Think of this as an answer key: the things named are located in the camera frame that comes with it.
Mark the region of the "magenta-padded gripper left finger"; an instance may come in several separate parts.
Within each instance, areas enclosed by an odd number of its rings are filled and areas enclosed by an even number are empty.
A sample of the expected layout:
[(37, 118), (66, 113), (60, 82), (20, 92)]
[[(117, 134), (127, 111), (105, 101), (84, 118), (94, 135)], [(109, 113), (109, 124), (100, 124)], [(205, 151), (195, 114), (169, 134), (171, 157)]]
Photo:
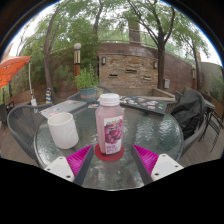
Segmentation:
[(68, 157), (59, 156), (45, 168), (45, 171), (81, 186), (93, 155), (93, 146), (89, 145)]

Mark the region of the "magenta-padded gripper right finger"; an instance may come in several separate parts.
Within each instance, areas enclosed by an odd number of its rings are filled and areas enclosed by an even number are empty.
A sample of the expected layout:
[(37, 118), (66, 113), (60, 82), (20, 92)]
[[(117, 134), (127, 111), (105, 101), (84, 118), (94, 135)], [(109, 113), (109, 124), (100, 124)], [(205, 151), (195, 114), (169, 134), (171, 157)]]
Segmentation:
[(183, 169), (167, 154), (157, 155), (138, 145), (132, 145), (131, 154), (145, 185)]

